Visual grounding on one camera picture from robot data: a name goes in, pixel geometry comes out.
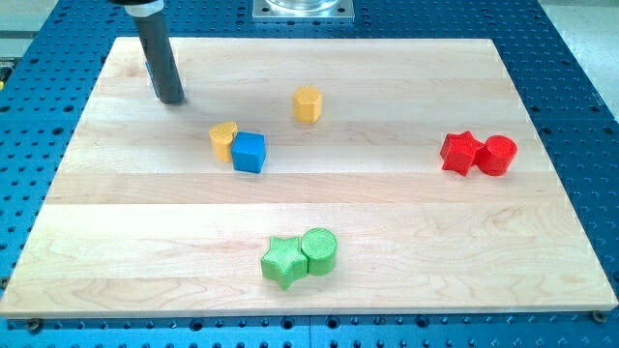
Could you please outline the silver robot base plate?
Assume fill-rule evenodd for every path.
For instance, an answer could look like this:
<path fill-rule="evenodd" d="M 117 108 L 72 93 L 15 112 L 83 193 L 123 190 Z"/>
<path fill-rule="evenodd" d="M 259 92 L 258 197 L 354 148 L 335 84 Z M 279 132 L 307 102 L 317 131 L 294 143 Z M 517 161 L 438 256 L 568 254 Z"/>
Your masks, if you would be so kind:
<path fill-rule="evenodd" d="M 252 18 L 269 20 L 353 19 L 353 0 L 253 0 Z"/>

